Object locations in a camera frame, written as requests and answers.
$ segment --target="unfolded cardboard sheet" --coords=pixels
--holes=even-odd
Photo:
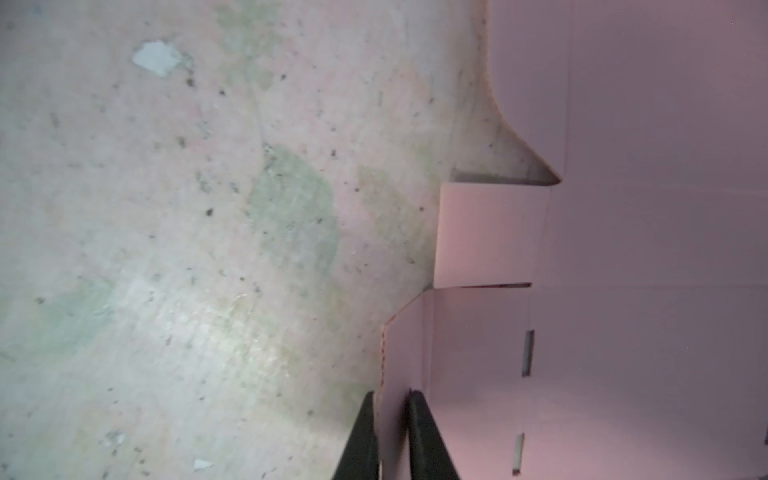
[[[488,28],[563,180],[444,186],[435,286],[464,288],[385,328],[384,478],[411,388],[466,479],[512,477],[521,434],[519,478],[768,475],[768,3],[490,0]]]

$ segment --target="worn floor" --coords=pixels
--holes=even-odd
[[[327,478],[439,184],[546,180],[479,0],[0,1],[0,480]]]

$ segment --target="pink cardboard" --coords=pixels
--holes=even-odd
[[[409,389],[463,478],[768,476],[768,4],[488,13],[496,104],[562,182],[443,187],[458,288],[384,330],[383,478]]]

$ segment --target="floor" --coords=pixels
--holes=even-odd
[[[328,478],[443,181],[547,181],[481,0],[2,0],[0,480]]]

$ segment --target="cut slit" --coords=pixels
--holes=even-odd
[[[512,476],[520,475],[520,467],[523,462],[523,444],[525,443],[525,434],[521,433],[515,439],[515,458],[512,460]]]
[[[523,347],[523,376],[531,376],[531,364],[533,363],[534,330],[525,332],[525,345]]]

